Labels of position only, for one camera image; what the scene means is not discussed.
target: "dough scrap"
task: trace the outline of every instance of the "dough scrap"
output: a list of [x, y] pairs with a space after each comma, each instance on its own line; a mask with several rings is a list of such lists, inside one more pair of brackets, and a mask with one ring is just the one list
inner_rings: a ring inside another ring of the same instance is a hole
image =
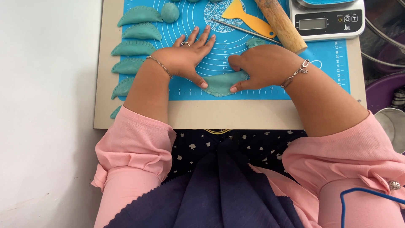
[[247, 46], [249, 49], [252, 48], [252, 47], [256, 47], [256, 46], [259, 46], [259, 45], [263, 45], [263, 44], [266, 44], [266, 43], [264, 42], [264, 40], [261, 40], [261, 39], [259, 39], [259, 38], [250, 38], [250, 39], [248, 39], [247, 42], [246, 42], [246, 46]]
[[204, 77], [204, 80], [208, 83], [208, 87], [203, 89], [203, 91], [215, 97], [228, 96], [232, 94], [229, 91], [231, 86], [239, 81], [247, 80], [248, 77], [249, 75], [246, 71]]
[[125, 32], [122, 33], [122, 38], [136, 38], [136, 39], [155, 39], [158, 41], [162, 40], [162, 34], [159, 30], [150, 22], [143, 22], [137, 25], [127, 28]]
[[144, 61], [145, 60], [141, 58], [126, 58], [115, 64], [111, 69], [111, 72], [136, 74]]
[[121, 109], [121, 107], [122, 107], [122, 105], [119, 106], [118, 108], [116, 108], [116, 109], [113, 111], [113, 113], [111, 113], [111, 115], [110, 115], [110, 118], [111, 118], [111, 119], [115, 119], [115, 118], [116, 118], [116, 116], [117, 116], [119, 110]]
[[163, 5], [161, 13], [163, 21], [167, 23], [173, 23], [180, 17], [179, 8], [171, 2]]
[[119, 20], [117, 26], [142, 22], [162, 22], [160, 13], [148, 6], [135, 6], [128, 10]]
[[134, 77], [128, 77], [122, 80], [113, 90], [113, 95], [111, 96], [111, 100], [118, 96], [126, 96], [128, 95], [129, 89], [131, 89], [132, 83], [134, 82]]
[[146, 41], [124, 41], [111, 52], [112, 56], [150, 55], [156, 51], [153, 44]]

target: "wooden rolling pin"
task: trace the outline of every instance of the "wooden rolling pin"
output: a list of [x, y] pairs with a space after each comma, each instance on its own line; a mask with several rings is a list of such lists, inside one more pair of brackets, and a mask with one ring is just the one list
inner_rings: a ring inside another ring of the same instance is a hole
[[277, 0], [255, 0], [283, 46], [300, 54], [308, 47]]

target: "pink sleeve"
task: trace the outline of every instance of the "pink sleeve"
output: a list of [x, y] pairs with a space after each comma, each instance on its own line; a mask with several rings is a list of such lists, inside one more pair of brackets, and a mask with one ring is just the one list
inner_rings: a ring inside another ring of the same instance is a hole
[[161, 184], [172, 166], [175, 139], [169, 125], [121, 107], [96, 145], [100, 164], [92, 185], [104, 193], [95, 228], [104, 227], [127, 204]]
[[[319, 199], [318, 224], [340, 228], [340, 193], [363, 187], [405, 199], [405, 190], [391, 191], [387, 181], [405, 184], [405, 156], [392, 148], [381, 125], [370, 114], [341, 133], [293, 141], [283, 165]], [[405, 227], [402, 204], [364, 192], [345, 195], [346, 227]]]

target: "metal skewer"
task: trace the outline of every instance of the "metal skewer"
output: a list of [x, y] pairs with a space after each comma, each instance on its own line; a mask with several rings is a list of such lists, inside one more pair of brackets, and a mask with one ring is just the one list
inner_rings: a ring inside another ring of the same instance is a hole
[[273, 39], [271, 39], [271, 38], [262, 36], [262, 35], [260, 35], [260, 34], [257, 34], [257, 33], [255, 33], [255, 32], [251, 32], [251, 31], [246, 30], [246, 29], [243, 29], [243, 28], [239, 28], [238, 26], [234, 26], [234, 25], [231, 25], [231, 24], [222, 22], [222, 21], [218, 21], [218, 20], [215, 20], [214, 18], [211, 18], [211, 20], [213, 20], [213, 21], [215, 21], [215, 22], [218, 22], [218, 23], [221, 23], [221, 24], [223, 24], [223, 25], [229, 26], [229, 27], [234, 28], [234, 29], [236, 29], [236, 30], [239, 30], [239, 31], [242, 31], [242, 32], [245, 32], [245, 33], [249, 33], [249, 34], [254, 35], [254, 36], [257, 36], [257, 37], [260, 37], [260, 38], [262, 38], [262, 39], [265, 39], [265, 40], [268, 40], [268, 41], [271, 41], [271, 42], [274, 42], [274, 43], [281, 44], [280, 42], [275, 41], [275, 40], [273, 40]]

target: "hand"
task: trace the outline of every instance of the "hand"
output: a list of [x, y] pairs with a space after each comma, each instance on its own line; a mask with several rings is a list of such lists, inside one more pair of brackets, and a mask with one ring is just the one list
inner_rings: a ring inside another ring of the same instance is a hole
[[228, 58], [235, 71], [245, 70], [250, 79], [240, 81], [230, 88], [231, 92], [260, 89], [281, 85], [304, 62], [304, 59], [277, 45], [260, 45]]
[[187, 78], [194, 82], [197, 86], [205, 89], [208, 87], [207, 82], [196, 73], [196, 66], [200, 61], [208, 55], [215, 43], [215, 35], [210, 37], [206, 43], [211, 28], [207, 25], [204, 32], [196, 41], [199, 27], [195, 27], [187, 39], [188, 44], [180, 46], [185, 40], [185, 36], [181, 35], [173, 44], [173, 47], [162, 48], [155, 51], [152, 57], [159, 60], [172, 75]]

